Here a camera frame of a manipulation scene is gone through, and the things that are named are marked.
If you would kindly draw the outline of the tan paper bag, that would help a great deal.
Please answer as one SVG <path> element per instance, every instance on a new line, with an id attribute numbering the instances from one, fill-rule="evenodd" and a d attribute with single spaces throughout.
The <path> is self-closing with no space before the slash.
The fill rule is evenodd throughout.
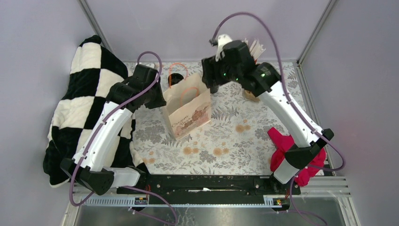
<path id="1" fill-rule="evenodd" d="M 172 84 L 172 68 L 181 65 L 186 75 Z M 168 87 L 163 92 L 166 105 L 162 107 L 166 125 L 176 140 L 189 135 L 193 130 L 211 121 L 211 93 L 202 82 L 199 73 L 189 74 L 182 63 L 173 63 L 169 67 Z"/>

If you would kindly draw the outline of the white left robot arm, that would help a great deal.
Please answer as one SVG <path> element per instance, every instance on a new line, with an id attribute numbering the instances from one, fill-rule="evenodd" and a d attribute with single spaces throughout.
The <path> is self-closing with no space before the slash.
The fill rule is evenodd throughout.
<path id="1" fill-rule="evenodd" d="M 101 115 L 83 147 L 72 157 L 64 158 L 60 168 L 71 181 L 76 181 L 97 195 L 111 188 L 128 186 L 139 194 L 145 190 L 144 172 L 135 167 L 112 168 L 105 160 L 117 135 L 128 119 L 141 106 L 149 109 L 166 105 L 158 70 L 138 64 L 133 75 L 112 85 Z"/>

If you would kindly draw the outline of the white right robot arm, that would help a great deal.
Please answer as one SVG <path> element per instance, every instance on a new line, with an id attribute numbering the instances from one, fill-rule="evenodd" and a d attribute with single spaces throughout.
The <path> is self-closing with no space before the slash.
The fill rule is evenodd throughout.
<path id="1" fill-rule="evenodd" d="M 282 73 L 269 63 L 257 63 L 246 43 L 229 41 L 215 56 L 201 61 L 202 82 L 208 88 L 237 82 L 266 104 L 288 129 L 294 140 L 270 180 L 276 194 L 288 189 L 288 182 L 304 169 L 334 137 L 330 129 L 322 129 L 303 111 L 284 89 Z"/>

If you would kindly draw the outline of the stack of black cups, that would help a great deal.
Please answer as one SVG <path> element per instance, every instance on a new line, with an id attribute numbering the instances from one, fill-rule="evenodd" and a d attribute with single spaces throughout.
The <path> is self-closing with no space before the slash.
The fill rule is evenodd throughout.
<path id="1" fill-rule="evenodd" d="M 211 94 L 215 94 L 219 90 L 219 86 L 213 86 L 209 88 Z"/>

